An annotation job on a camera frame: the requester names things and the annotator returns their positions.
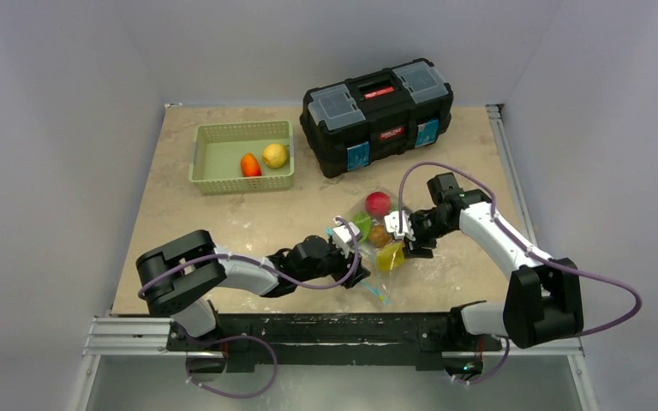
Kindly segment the clear zip top bag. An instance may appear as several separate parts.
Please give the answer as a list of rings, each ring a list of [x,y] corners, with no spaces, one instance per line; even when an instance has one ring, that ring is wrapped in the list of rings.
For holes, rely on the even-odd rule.
[[[397,210],[397,195],[386,188],[377,188],[343,215],[343,219],[352,225],[356,247],[351,242],[350,232],[339,221],[334,221],[326,229],[328,241],[338,247],[346,259],[344,267],[332,278],[338,281],[344,277],[352,265],[353,253],[357,251],[361,262],[342,286],[365,289],[383,305],[391,304],[393,278],[399,274],[405,261],[403,243],[389,234],[385,226],[385,217]]]

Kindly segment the yellow fake pear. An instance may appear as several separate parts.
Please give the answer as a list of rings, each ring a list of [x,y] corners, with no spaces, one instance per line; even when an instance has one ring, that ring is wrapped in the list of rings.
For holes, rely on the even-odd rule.
[[[283,167],[288,162],[289,157],[288,146],[279,143],[266,146],[261,154],[263,163],[271,169]]]

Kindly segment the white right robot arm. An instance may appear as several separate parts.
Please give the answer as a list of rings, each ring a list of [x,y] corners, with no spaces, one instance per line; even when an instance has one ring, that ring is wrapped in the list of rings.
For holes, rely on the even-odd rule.
[[[507,337],[529,348],[573,337],[583,330],[579,279],[570,259],[553,259],[506,224],[493,199],[480,189],[466,191],[452,173],[428,181],[434,203],[427,210],[395,211],[386,217],[388,233],[404,244],[404,256],[431,259],[437,240],[460,232],[473,240],[507,279],[501,303],[477,301],[454,307],[446,335],[468,348],[480,335]]]

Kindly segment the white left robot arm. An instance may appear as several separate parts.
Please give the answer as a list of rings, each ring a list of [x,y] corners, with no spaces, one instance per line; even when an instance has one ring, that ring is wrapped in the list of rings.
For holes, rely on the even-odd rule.
[[[292,248],[254,259],[217,245],[206,230],[196,230],[143,253],[135,268],[141,281],[138,296],[153,317],[171,318],[198,349],[218,345],[221,327],[205,295],[214,288],[240,289],[279,298],[314,279],[329,277],[351,289],[369,277],[356,238],[335,241],[310,235]]]

